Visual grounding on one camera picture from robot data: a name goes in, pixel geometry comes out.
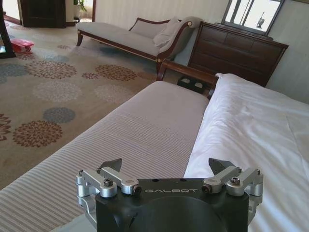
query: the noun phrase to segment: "wall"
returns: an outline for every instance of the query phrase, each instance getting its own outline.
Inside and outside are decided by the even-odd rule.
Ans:
[[[137,17],[160,21],[177,16],[197,16],[221,22],[228,0],[97,0],[96,21],[130,28]],[[309,4],[286,0],[270,32],[275,41],[290,47],[278,64],[267,88],[309,103]],[[175,58],[186,65],[196,32]]]
[[[7,16],[20,19],[18,0],[3,0],[3,10],[6,12]]]
[[[228,0],[97,0],[96,21],[130,28],[137,17],[160,21],[196,16],[221,22]]]
[[[74,21],[74,2],[73,0],[66,0],[66,22]]]
[[[270,32],[289,48],[267,88],[309,104],[309,4],[286,0]]]

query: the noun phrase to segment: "dresser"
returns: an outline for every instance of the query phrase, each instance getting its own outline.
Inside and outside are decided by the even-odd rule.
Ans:
[[[189,67],[233,73],[266,86],[288,45],[232,27],[201,22]]]

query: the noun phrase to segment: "carpet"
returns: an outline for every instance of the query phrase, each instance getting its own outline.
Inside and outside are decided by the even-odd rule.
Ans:
[[[76,47],[74,27],[6,26],[10,38],[35,45],[32,54],[0,60],[0,189],[156,78],[152,61],[87,37]]]

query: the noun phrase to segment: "bolt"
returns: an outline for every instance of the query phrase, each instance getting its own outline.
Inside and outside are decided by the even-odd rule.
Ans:
[[[110,187],[110,186],[113,185],[113,181],[111,179],[105,179],[103,181],[103,184],[104,184],[105,187]]]
[[[240,179],[238,177],[231,178],[232,185],[240,185]]]
[[[132,190],[132,195],[133,196],[138,196],[138,195],[140,195],[140,193],[141,193],[141,186],[135,185],[133,187],[133,190]]]
[[[202,186],[202,192],[206,194],[212,194],[212,187],[210,185],[205,184]]]

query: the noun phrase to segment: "chaise lounge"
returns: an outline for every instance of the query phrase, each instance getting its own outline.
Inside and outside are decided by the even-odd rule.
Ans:
[[[196,17],[187,17],[181,22],[175,18],[162,22],[137,18],[129,31],[106,23],[78,23],[77,46],[81,45],[83,36],[88,36],[103,44],[153,60],[157,62],[158,71],[165,59],[173,59],[185,48],[201,21]],[[156,44],[156,39],[162,40],[162,37],[163,43]]]

